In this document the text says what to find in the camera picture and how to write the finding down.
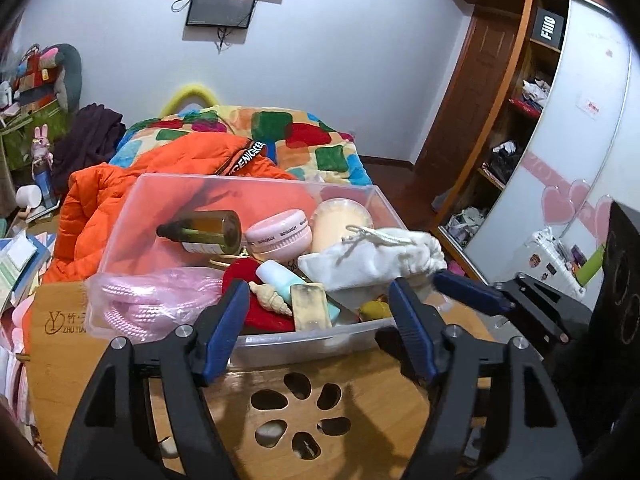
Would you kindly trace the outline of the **pink round portable fan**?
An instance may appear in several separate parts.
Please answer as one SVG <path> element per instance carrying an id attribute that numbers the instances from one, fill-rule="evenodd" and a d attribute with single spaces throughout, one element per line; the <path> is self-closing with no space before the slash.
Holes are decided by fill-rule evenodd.
<path id="1" fill-rule="evenodd" d="M 254 223 L 244 234 L 247 250 L 258 260 L 288 263 L 303 255 L 312 242 L 306 214 L 289 209 Z"/>

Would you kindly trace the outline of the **dark purple garment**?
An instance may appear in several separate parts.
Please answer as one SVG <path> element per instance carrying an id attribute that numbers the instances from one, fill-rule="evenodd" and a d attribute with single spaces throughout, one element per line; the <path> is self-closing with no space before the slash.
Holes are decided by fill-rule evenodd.
<path id="1" fill-rule="evenodd" d="M 108 162 L 125 132 L 122 114 L 102 104 L 78 110 L 70 131 L 54 144 L 51 177 L 55 194 L 68 193 L 73 172 Z"/>

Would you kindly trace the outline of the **orange puffer jacket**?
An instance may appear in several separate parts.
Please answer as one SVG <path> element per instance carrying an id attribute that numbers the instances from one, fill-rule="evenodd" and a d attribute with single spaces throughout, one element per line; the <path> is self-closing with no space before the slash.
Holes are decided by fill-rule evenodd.
<path id="1" fill-rule="evenodd" d="M 108 238 L 134 186 L 145 174 L 160 182 L 134 205 L 130 236 L 152 233 L 157 214 L 171 216 L 195 194 L 180 186 L 179 174 L 293 180 L 266 155 L 256 141 L 231 133 L 191 132 L 143 154 L 132 166 L 99 164 L 70 176 L 70 189 L 58 217 L 52 261 L 46 284 L 78 282 L 98 270 Z"/>

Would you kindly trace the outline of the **white drawstring pouch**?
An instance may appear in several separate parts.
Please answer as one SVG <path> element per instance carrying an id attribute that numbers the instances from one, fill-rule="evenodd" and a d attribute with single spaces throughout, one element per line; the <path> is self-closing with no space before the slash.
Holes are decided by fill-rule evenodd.
<path id="1" fill-rule="evenodd" d="M 336 244 L 297 259 L 299 270 L 329 292 L 388 285 L 396 278 L 424 283 L 445 270 L 446 258 L 432 234 L 396 228 L 351 226 Z"/>

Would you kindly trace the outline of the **cream lidded tub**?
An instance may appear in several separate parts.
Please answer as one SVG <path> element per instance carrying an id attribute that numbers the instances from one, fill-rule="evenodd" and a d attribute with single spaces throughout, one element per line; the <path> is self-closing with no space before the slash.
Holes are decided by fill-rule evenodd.
<path id="1" fill-rule="evenodd" d="M 354 235 L 348 226 L 372 228 L 373 219 L 365 206 L 348 198 L 331 198 L 318 205 L 310 217 L 311 252 L 322 252 Z"/>

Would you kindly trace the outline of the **red velvet drawstring pouch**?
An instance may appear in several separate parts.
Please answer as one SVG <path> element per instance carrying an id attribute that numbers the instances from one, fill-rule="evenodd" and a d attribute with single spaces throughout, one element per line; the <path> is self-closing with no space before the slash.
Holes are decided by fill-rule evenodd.
<path id="1" fill-rule="evenodd" d="M 255 282 L 262 284 L 256 270 L 259 263 L 253 258 L 239 258 L 234 260 L 222 276 L 222 292 L 226 292 L 234 280 L 243 280 L 247 284 Z M 244 322 L 245 329 L 251 333 L 288 333 L 294 332 L 292 316 L 278 315 L 264 310 L 256 296 L 250 292 L 250 308 Z"/>

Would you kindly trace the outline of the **beige conch shell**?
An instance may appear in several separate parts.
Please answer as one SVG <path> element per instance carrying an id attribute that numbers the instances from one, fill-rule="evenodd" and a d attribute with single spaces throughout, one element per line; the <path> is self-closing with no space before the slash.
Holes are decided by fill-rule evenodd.
<path id="1" fill-rule="evenodd" d="M 293 312 L 283 297 L 269 284 L 249 282 L 250 291 L 256 296 L 258 304 L 266 311 L 285 316 L 292 316 Z"/>

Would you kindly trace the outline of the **mint lotion tube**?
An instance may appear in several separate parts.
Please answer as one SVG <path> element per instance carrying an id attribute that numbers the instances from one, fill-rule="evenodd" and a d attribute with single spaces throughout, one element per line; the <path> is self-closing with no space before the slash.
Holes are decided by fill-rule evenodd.
<path id="1" fill-rule="evenodd" d="M 258 266 L 256 275 L 265 285 L 272 286 L 292 308 L 298 332 L 328 330 L 340 314 L 340 309 L 330 304 L 322 284 L 304 281 L 277 261 L 263 262 Z"/>

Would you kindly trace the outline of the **colourful patchwork bed blanket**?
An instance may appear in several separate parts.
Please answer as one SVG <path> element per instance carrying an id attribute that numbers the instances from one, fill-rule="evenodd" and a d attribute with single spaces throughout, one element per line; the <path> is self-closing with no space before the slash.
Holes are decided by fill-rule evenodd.
<path id="1" fill-rule="evenodd" d="M 230 133 L 264 144 L 262 152 L 298 180 L 370 185 L 354 138 L 302 110 L 214 105 L 131 126 L 110 160 L 127 168 L 144 153 L 192 131 Z"/>

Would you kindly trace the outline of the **green glass spray bottle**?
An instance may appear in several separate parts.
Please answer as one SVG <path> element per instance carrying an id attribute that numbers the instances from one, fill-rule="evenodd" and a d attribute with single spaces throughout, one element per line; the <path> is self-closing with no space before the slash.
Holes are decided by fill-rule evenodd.
<path id="1" fill-rule="evenodd" d="M 160 224 L 156 235 L 180 244 L 190 254 L 236 256 L 242 249 L 241 220 L 232 210 L 193 211 Z"/>

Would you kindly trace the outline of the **yellow curved headboard cushion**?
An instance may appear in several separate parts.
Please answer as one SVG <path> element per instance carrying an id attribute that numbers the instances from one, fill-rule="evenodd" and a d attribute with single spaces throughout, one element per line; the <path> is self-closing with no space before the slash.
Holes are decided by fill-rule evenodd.
<path id="1" fill-rule="evenodd" d="M 218 104 L 219 100 L 212 90 L 204 84 L 192 82 L 181 86 L 163 106 L 158 116 L 183 116 Z"/>

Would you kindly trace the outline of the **clear plastic storage bin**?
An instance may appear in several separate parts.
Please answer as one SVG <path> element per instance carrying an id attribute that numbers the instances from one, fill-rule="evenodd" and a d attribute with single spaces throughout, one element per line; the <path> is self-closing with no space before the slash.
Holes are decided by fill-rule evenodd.
<path id="1" fill-rule="evenodd" d="M 85 326 L 151 342 L 242 280 L 252 304 L 234 367 L 340 356 L 392 324 L 391 281 L 425 297 L 445 266 L 436 238 L 408 230 L 375 186 L 149 174 L 88 279 Z"/>

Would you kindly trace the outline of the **small black wall monitor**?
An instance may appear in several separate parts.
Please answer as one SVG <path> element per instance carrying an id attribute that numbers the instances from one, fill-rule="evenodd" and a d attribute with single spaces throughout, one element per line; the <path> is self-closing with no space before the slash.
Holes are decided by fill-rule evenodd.
<path id="1" fill-rule="evenodd" d="M 191 0 L 186 26 L 247 29 L 256 0 Z"/>

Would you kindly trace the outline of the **stack of books and papers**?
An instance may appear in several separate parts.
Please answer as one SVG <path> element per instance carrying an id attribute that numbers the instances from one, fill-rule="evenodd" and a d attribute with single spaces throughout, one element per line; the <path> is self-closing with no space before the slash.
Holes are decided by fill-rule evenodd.
<path id="1" fill-rule="evenodd" d="M 1 313 L 16 307 L 49 263 L 51 252 L 40 238 L 19 232 L 1 240 Z"/>

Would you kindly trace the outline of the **wooden wardrobe shelf unit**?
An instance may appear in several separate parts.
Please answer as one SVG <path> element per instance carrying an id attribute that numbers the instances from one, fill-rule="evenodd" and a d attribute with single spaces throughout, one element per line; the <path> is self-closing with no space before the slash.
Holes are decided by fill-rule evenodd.
<path id="1" fill-rule="evenodd" d="M 513 90 L 535 0 L 463 0 L 474 6 L 442 104 L 416 162 L 427 197 L 444 198 L 428 227 L 456 259 L 462 251 L 446 237 L 454 213 L 486 154 L 492 128 Z"/>

